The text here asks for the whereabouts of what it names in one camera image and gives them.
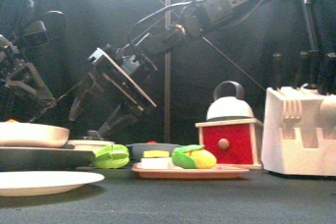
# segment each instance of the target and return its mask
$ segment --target frying pan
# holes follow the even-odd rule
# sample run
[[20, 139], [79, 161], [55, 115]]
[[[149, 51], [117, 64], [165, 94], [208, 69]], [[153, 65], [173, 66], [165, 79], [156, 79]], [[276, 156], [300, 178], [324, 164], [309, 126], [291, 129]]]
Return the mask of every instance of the frying pan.
[[64, 146], [69, 130], [31, 123], [0, 123], [0, 146], [59, 148]]
[[141, 160], [143, 152], [145, 150], [167, 150], [172, 155], [175, 148], [179, 146], [181, 145], [175, 143], [132, 143], [127, 145], [131, 157], [137, 162]]

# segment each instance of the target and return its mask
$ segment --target white bowl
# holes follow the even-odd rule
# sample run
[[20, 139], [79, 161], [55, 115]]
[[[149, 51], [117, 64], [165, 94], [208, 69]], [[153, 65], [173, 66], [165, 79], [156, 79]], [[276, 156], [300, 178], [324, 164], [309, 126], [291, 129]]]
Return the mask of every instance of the white bowl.
[[57, 126], [31, 123], [0, 123], [0, 146], [47, 147], [64, 146], [69, 130]]
[[73, 148], [77, 150], [92, 150], [92, 151], [96, 151], [105, 145], [112, 144], [115, 144], [112, 141], [105, 140], [69, 140], [67, 142], [67, 145], [73, 145]]

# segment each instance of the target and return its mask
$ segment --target red box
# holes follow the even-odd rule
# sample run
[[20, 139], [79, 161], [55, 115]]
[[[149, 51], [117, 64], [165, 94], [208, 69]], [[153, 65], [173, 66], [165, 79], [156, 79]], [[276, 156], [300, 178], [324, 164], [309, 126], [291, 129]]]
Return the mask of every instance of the red box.
[[240, 119], [197, 123], [200, 144], [216, 157], [217, 164], [261, 169], [263, 124]]

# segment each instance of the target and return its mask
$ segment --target white object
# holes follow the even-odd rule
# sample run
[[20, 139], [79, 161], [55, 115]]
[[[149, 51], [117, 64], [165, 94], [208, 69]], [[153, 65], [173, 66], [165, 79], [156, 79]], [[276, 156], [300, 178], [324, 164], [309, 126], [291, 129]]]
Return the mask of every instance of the white object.
[[[336, 175], [336, 138], [328, 137], [336, 125], [332, 120], [336, 102], [333, 106], [325, 105], [329, 99], [329, 96], [304, 89], [268, 88], [261, 148], [265, 170], [285, 175]], [[287, 114], [296, 117], [292, 135], [284, 130]]]
[[[225, 85], [233, 84], [236, 96], [219, 97]], [[220, 83], [213, 91], [213, 104], [209, 106], [207, 120], [221, 121], [243, 118], [253, 118], [253, 112], [244, 99], [243, 86], [232, 81]]]
[[4, 172], [0, 173], [0, 196], [65, 193], [101, 180], [101, 174], [88, 172]]
[[0, 123], [0, 146], [59, 148], [68, 140], [69, 130], [31, 123]]
[[73, 145], [77, 150], [92, 150], [96, 151], [105, 145], [113, 145], [112, 141], [104, 140], [69, 140], [67, 144]]
[[140, 164], [143, 169], [168, 169], [172, 166], [172, 158], [144, 157]]

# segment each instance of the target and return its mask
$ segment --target black backdrop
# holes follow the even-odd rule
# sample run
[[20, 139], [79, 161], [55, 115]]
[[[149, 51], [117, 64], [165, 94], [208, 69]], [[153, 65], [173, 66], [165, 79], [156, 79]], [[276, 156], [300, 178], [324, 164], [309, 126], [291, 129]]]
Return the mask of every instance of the black backdrop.
[[[65, 17], [64, 33], [47, 46], [29, 50], [28, 57], [40, 71], [44, 82], [57, 98], [85, 76], [91, 66], [87, 57], [107, 43], [116, 48], [127, 45], [131, 26], [152, 12], [163, 8], [164, 0], [33, 0], [32, 15], [37, 17], [49, 10], [60, 11]], [[177, 3], [187, 0], [171, 0]], [[332, 51], [335, 43], [335, 1], [317, 0], [323, 50]], [[0, 0], [0, 33], [11, 37], [19, 30], [27, 16], [27, 0]], [[47, 29], [60, 30], [59, 21], [45, 21]], [[164, 28], [164, 22], [156, 25]], [[284, 69], [289, 84], [295, 72], [297, 55], [309, 49], [300, 0], [276, 0], [263, 5], [249, 19], [237, 27], [215, 31], [207, 39], [253, 78], [263, 88], [273, 83], [272, 55], [284, 55]], [[245, 89], [245, 100], [255, 116], [263, 121], [265, 90], [227, 61], [204, 40], [199, 39], [172, 50], [171, 56], [171, 136], [175, 143], [197, 142], [195, 124], [207, 118], [212, 103], [212, 91], [223, 81], [236, 81]], [[153, 59], [159, 68], [151, 82], [143, 87], [157, 103], [157, 109], [140, 122], [120, 130], [112, 140], [120, 143], [163, 141], [164, 138], [164, 57]], [[15, 118], [27, 122], [39, 112], [29, 99], [15, 97], [1, 85], [1, 120]], [[73, 101], [69, 94], [55, 108], [36, 120], [36, 123], [68, 127], [71, 137], [84, 136], [88, 130], [97, 130], [117, 104], [107, 92], [95, 98], [75, 122], [68, 112]]]

